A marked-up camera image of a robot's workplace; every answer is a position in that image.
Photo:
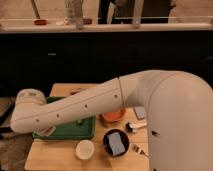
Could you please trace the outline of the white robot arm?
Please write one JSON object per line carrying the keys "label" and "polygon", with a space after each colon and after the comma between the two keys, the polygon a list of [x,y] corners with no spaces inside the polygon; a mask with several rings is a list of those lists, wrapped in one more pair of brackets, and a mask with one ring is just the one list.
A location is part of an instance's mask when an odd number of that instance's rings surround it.
{"label": "white robot arm", "polygon": [[39,90],[23,89],[10,127],[16,133],[42,132],[135,106],[146,112],[150,171],[213,171],[213,87],[188,72],[137,72],[53,103]]}

